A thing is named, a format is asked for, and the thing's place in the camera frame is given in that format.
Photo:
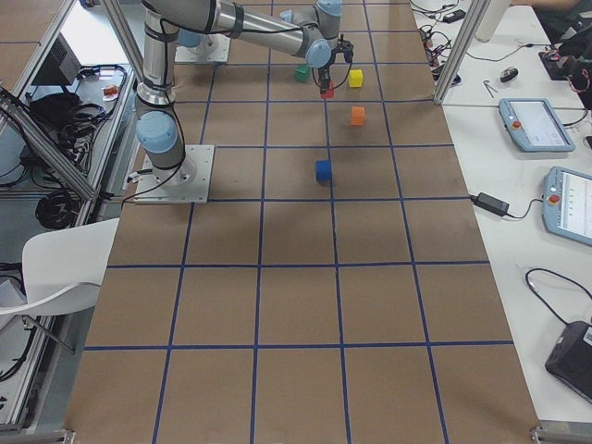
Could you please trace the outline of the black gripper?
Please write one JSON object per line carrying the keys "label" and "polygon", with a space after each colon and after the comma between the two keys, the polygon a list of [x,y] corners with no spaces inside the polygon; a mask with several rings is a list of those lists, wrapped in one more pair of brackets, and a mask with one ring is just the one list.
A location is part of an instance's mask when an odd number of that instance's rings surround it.
{"label": "black gripper", "polygon": [[330,68],[335,64],[338,55],[343,56],[346,64],[352,64],[354,58],[354,45],[351,41],[345,39],[343,33],[339,35],[335,47],[331,49],[331,56],[326,63],[326,66],[319,69],[320,90],[331,89]]}

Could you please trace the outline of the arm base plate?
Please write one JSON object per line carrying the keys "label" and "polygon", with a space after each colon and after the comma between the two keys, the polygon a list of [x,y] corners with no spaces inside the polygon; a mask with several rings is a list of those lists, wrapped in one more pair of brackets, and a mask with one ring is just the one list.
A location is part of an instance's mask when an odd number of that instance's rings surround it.
{"label": "arm base plate", "polygon": [[180,33],[175,55],[177,64],[226,64],[230,39],[223,35]]}
{"label": "arm base plate", "polygon": [[176,176],[164,185],[169,175],[157,169],[148,155],[143,159],[142,168],[151,172],[141,175],[133,202],[136,204],[206,204],[209,196],[212,166],[215,156],[214,145],[189,144],[186,146],[186,159]]}

